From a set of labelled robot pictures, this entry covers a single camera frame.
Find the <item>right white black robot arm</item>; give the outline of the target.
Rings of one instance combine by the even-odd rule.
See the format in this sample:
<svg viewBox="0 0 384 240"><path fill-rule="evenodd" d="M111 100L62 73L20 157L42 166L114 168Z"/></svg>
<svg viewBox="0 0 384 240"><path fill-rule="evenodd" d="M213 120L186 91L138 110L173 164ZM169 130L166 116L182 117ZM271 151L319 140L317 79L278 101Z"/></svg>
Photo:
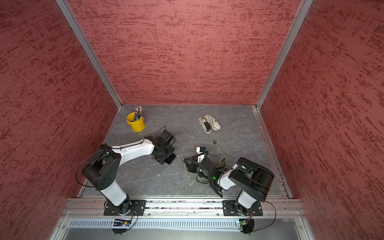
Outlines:
<svg viewBox="0 0 384 240"><path fill-rule="evenodd" d="M257 213L261 216L260 202L264 202L267 198L275 177L274 173L243 157L240 157L232 168L220 172L206 154L203 157L200 162L198 156L183 159L187 171L205 179L210 188L221 198L223 191L232 187L241 189L235 201L224 204L224 214L250 216Z"/></svg>

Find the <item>green wired earphones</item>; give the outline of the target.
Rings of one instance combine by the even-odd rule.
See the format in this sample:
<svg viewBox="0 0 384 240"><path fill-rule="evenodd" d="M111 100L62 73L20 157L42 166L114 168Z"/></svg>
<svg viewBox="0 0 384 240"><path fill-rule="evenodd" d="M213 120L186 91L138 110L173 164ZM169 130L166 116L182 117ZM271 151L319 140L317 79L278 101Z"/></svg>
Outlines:
<svg viewBox="0 0 384 240"><path fill-rule="evenodd" d="M210 154L206 147L197 147L196 155L183 159L184 169L190 180L196 180L200 184L209 185L215 194L222 198L223 191L227 191L233 184L225 188L221 185L221 180L223 176L233 170L234 166L226 164L227 156L223 155L220 151L216 141L213 141L213 143L222 154L221 157Z"/></svg>

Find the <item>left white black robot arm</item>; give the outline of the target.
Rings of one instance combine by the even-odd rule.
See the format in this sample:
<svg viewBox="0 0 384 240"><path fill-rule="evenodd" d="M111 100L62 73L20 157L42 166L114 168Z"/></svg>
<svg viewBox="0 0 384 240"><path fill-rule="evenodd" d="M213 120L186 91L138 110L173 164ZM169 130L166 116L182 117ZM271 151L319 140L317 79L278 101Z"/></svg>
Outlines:
<svg viewBox="0 0 384 240"><path fill-rule="evenodd" d="M98 150L86 158L82 174L107 199L107 206L116 215L126 216L134 213L128 194L116 180L119 167L142 156L163 164L171 164L176 155L173 144L176 138L169 131L157 136L144 137L138 142L122 146L100 145Z"/></svg>

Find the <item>black smartphone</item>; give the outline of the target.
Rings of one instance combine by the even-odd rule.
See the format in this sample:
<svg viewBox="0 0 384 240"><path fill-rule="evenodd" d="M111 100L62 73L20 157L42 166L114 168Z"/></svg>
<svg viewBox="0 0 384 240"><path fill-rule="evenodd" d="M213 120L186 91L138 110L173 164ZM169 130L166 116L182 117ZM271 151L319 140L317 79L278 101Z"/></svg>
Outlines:
<svg viewBox="0 0 384 240"><path fill-rule="evenodd" d="M165 163L167 163L168 165L170 165L176 158L176 155L175 154L170 154L166 159L165 159Z"/></svg>

